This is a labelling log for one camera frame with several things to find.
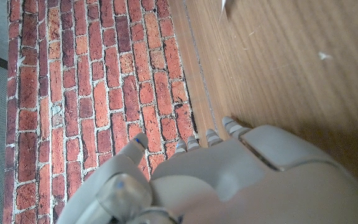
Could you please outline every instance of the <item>blue mark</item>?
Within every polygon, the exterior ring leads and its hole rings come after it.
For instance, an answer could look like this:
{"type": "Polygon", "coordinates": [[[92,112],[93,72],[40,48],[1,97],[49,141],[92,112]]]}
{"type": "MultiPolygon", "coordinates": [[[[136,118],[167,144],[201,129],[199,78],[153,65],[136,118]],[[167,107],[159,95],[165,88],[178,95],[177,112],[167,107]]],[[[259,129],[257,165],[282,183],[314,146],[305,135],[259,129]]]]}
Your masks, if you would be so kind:
{"type": "Polygon", "coordinates": [[[117,188],[118,188],[118,189],[121,189],[121,188],[123,188],[124,186],[125,186],[125,184],[124,184],[123,181],[120,181],[120,182],[118,182],[118,184],[117,184],[117,188]]]}

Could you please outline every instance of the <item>wooden floor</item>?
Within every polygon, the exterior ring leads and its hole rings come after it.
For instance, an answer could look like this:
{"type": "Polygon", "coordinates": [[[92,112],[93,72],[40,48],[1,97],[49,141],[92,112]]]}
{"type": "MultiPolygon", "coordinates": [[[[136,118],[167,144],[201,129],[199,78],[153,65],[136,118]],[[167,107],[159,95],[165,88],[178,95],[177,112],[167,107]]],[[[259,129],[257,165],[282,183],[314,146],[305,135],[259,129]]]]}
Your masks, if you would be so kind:
{"type": "Polygon", "coordinates": [[[358,1],[169,3],[201,143],[226,115],[272,124],[358,179],[358,1]]]}

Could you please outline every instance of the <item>wooden surface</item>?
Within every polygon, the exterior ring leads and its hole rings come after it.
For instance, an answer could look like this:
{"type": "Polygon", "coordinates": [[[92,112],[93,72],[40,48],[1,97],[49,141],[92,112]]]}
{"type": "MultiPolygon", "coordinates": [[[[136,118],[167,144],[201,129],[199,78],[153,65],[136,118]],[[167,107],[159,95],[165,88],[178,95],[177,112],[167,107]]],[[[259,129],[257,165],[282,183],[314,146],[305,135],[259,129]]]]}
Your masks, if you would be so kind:
{"type": "Polygon", "coordinates": [[[358,1],[233,0],[220,21],[220,0],[185,2],[169,1],[200,139],[214,121],[226,138],[225,115],[272,124],[358,179],[358,1]]]}

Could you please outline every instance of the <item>gray robotic hand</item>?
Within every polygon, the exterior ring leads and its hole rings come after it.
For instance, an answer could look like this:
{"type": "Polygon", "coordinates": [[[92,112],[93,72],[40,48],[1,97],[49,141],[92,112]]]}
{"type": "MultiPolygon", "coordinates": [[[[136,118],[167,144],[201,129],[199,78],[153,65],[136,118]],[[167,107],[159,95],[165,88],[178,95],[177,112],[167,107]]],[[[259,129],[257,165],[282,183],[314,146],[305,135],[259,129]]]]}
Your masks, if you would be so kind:
{"type": "Polygon", "coordinates": [[[150,181],[137,168],[140,133],[69,199],[57,223],[358,223],[358,183],[314,145],[280,128],[229,117],[232,138],[192,136],[150,181]]]}

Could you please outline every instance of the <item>brick wall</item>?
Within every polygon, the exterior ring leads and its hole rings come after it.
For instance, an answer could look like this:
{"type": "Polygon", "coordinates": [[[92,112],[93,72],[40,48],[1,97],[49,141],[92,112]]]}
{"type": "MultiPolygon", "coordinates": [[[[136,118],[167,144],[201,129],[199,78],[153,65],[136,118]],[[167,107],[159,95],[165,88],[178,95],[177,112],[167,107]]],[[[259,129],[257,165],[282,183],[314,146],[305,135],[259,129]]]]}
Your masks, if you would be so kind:
{"type": "Polygon", "coordinates": [[[166,0],[8,0],[4,223],[53,223],[139,132],[149,178],[195,134],[166,0]]]}

